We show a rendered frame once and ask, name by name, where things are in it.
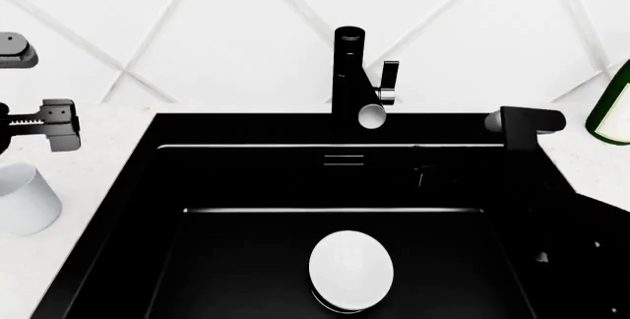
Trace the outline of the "left gripper black toothed finger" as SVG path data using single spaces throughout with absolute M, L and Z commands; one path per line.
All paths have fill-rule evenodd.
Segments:
M 12 138 L 44 135 L 52 153 L 76 151 L 81 147 L 80 122 L 71 99 L 44 99 L 33 114 L 7 113 L 7 144 Z

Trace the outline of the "white cup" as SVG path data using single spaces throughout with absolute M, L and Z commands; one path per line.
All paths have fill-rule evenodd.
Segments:
M 62 212 L 59 197 L 33 164 L 0 167 L 0 228 L 26 236 L 51 226 Z

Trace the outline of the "white bowl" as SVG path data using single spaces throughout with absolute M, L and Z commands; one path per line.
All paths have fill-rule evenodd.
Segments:
M 395 271 L 391 256 L 376 238 L 340 230 L 315 245 L 308 274 L 323 300 L 344 311 L 361 311 L 387 296 Z

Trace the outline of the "black kitchen sink basin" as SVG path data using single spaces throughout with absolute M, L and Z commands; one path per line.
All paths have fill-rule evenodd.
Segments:
M 416 188 L 414 114 L 156 117 L 93 221 L 99 248 L 63 319 L 538 319 L 478 206 Z M 349 315 L 319 303 L 315 245 L 376 238 L 394 282 Z

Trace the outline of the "dark grey rounded device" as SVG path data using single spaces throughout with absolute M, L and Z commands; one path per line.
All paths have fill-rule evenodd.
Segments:
M 29 41 L 17 32 L 0 32 L 0 70 L 29 69 L 38 56 Z

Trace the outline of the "black chrome faucet lever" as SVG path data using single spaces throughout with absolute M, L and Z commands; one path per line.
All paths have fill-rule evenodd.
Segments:
M 396 82 L 399 72 L 399 61 L 384 61 L 380 86 L 374 88 L 383 105 L 394 105 L 396 100 Z

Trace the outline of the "black cylindrical faucet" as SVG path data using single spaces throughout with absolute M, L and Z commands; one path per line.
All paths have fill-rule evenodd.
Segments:
M 378 129 L 387 113 L 363 69 L 365 31 L 335 29 L 332 114 L 344 129 Z

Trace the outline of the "green glass bottle white label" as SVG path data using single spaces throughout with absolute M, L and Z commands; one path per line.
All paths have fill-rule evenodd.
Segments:
M 614 146 L 630 146 L 630 58 L 617 70 L 587 117 L 594 138 Z

